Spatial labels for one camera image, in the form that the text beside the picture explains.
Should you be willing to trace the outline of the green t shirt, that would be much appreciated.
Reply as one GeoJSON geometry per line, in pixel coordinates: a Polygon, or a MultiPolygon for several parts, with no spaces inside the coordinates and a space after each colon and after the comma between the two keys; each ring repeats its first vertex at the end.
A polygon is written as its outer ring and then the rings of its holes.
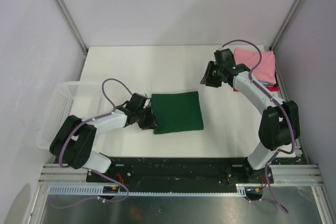
{"type": "Polygon", "coordinates": [[[204,129],[198,91],[153,94],[151,105],[158,122],[155,135],[204,129]]]}

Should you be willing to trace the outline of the black printed t shirt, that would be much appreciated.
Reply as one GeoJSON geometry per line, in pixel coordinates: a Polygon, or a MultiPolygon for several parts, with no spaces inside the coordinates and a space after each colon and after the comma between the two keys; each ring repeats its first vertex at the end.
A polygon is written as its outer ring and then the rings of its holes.
{"type": "Polygon", "coordinates": [[[266,81],[260,81],[260,82],[267,88],[275,89],[279,87],[276,71],[275,71],[274,79],[275,79],[275,83],[266,82],[266,81]]]}

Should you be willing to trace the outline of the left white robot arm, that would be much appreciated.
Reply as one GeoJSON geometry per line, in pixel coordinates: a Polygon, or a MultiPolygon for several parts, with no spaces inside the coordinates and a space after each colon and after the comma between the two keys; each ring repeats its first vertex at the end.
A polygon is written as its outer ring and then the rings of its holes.
{"type": "Polygon", "coordinates": [[[68,116],[51,142],[49,151],[62,166],[95,170],[103,181],[110,182],[116,175],[116,169],[111,166],[112,160],[93,151],[93,144],[101,135],[133,124],[142,130],[158,126],[151,99],[138,93],[134,93],[129,101],[117,106],[112,112],[91,119],[68,116]]]}

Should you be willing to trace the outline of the pink t shirt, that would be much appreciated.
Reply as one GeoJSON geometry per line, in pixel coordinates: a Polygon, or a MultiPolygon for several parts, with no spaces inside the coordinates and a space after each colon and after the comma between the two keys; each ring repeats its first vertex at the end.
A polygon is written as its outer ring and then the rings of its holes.
{"type": "MultiPolygon", "coordinates": [[[[276,84],[275,55],[272,51],[262,52],[261,63],[253,71],[253,75],[261,82],[276,84]]],[[[234,58],[236,64],[244,64],[250,70],[259,62],[258,52],[235,49],[234,58]]]]}

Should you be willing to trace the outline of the red t shirt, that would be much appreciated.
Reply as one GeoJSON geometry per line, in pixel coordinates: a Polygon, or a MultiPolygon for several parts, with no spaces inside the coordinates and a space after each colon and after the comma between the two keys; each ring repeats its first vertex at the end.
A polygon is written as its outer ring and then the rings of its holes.
{"type": "Polygon", "coordinates": [[[272,86],[272,87],[266,86],[266,88],[271,92],[278,92],[279,91],[278,86],[272,86]]]}

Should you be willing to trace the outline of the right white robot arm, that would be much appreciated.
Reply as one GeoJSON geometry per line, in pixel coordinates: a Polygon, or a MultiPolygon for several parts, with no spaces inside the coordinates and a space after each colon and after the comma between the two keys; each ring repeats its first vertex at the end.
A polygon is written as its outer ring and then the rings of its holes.
{"type": "Polygon", "coordinates": [[[230,49],[214,52],[201,84],[219,88],[223,83],[238,90],[255,106],[261,115],[258,136],[260,143],[247,157],[248,166],[242,169],[243,179],[254,183],[261,170],[269,165],[278,153],[292,154],[300,136],[298,106],[273,95],[244,64],[236,64],[230,49]]]}

